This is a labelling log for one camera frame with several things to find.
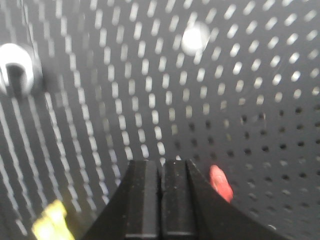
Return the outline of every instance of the black pegboard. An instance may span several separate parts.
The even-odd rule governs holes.
[[[177,156],[204,174],[218,164],[232,204],[259,223],[319,239],[317,0],[0,5],[0,44],[33,46],[45,81],[24,100],[0,98],[12,239],[56,198],[86,229],[128,161]],[[188,21],[211,32],[201,58],[180,46]]]

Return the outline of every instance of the pegboard hole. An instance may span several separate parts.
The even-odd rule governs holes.
[[[304,173],[304,172],[301,172],[301,173],[299,174],[299,177],[302,178],[302,179],[306,179],[306,178],[307,178],[307,174]]]
[[[299,147],[303,147],[303,146],[305,146],[305,142],[304,142],[304,141],[298,141],[298,142],[297,142],[297,145],[298,145]]]
[[[286,182],[289,182],[290,181],[290,177],[286,174],[282,175],[281,177],[283,180],[285,180]]]
[[[242,125],[244,125],[247,122],[247,120],[248,120],[247,116],[246,115],[242,115],[240,122],[241,122]]]
[[[252,201],[254,201],[254,202],[258,201],[258,198],[255,194],[249,193],[248,196]]]
[[[282,190],[282,194],[287,196],[287,197],[289,197],[291,195],[291,192],[289,190],[287,190],[287,189],[283,189]]]
[[[255,217],[259,217],[259,211],[255,208],[250,208],[249,212]]]
[[[279,133],[285,133],[286,132],[286,128],[284,126],[279,127]]]
[[[249,132],[246,131],[246,132],[244,133],[244,138],[245,138],[245,139],[249,139],[249,138],[250,138]]]
[[[235,153],[231,150],[227,151],[226,154],[228,155],[229,158],[233,158],[235,156]]]
[[[314,106],[313,109],[314,109],[314,111],[316,111],[316,112],[320,112],[320,104]]]
[[[296,109],[295,109],[295,113],[296,114],[301,114],[302,113],[302,108],[301,107],[297,107]]]
[[[265,192],[265,196],[266,196],[268,199],[273,199],[273,198],[274,198],[274,194],[273,194],[271,191],[266,191],[266,192]]]
[[[210,158],[215,161],[215,160],[217,160],[217,155],[214,152],[211,152]]]
[[[244,154],[247,155],[247,156],[250,156],[252,154],[251,150],[249,148],[246,148],[244,150]]]
[[[292,206],[290,206],[290,205],[288,205],[288,204],[284,205],[283,208],[284,208],[284,210],[286,210],[288,213],[292,213],[292,211],[293,211]]]
[[[282,143],[282,144],[279,145],[279,147],[280,147],[281,150],[285,150],[287,148],[287,145]]]
[[[253,180],[253,179],[249,179],[247,181],[247,183],[248,183],[249,187],[252,188],[252,189],[254,189],[256,187],[255,180]]]
[[[190,129],[190,131],[191,132],[194,132],[195,131],[195,129],[196,129],[196,127],[195,127],[195,124],[194,123],[189,123],[189,129]]]
[[[207,129],[210,129],[211,128],[211,122],[209,120],[205,121],[205,127]]]
[[[196,160],[196,161],[199,161],[199,160],[200,160],[200,157],[199,157],[198,154],[193,155],[193,158],[194,158],[194,160]]]
[[[191,139],[191,143],[194,147],[197,147],[198,146],[198,141],[195,139],[195,138],[192,138]]]
[[[265,177],[265,178],[264,178],[264,180],[265,180],[265,181],[266,181],[266,183],[267,183],[267,184],[269,184],[269,185],[271,185],[271,184],[272,184],[272,182],[273,182],[272,178],[271,178],[271,177],[269,177],[269,176]]]
[[[174,146],[177,150],[180,150],[181,149],[181,145],[180,145],[180,142],[179,141],[175,141],[174,142]]]
[[[272,206],[268,206],[266,208],[266,210],[272,215],[274,215],[276,213],[276,210]]]
[[[301,206],[302,208],[304,208],[304,209],[308,209],[308,208],[310,207],[310,205],[309,205],[308,203],[306,203],[306,202],[302,202],[302,203],[300,204],[300,206]]]
[[[298,124],[298,125],[296,126],[296,129],[302,130],[302,129],[304,129],[304,126],[303,126],[302,124]]]
[[[266,131],[266,130],[264,130],[264,129],[263,129],[263,130],[261,130],[261,131],[260,131],[260,135],[261,135],[261,136],[265,136],[265,135],[267,135],[267,131]]]
[[[215,143],[214,139],[211,136],[208,137],[208,143],[210,145],[213,145]]]
[[[264,151],[264,152],[269,152],[269,147],[268,146],[263,146],[262,148],[262,151]]]

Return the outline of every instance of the red object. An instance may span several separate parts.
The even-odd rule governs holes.
[[[234,192],[228,183],[227,177],[217,165],[210,167],[211,186],[223,197],[228,203],[234,198]]]

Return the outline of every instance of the pegboard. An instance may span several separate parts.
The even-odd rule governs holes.
[[[242,212],[320,237],[317,0],[0,0],[0,44],[32,46],[44,89],[0,97],[0,213],[31,236],[60,199],[87,229],[128,161],[226,173]],[[181,47],[206,25],[201,54]]]

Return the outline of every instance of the yellow object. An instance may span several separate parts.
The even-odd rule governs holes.
[[[69,231],[65,217],[67,211],[61,201],[49,204],[33,226],[32,232],[37,240],[75,240]]]

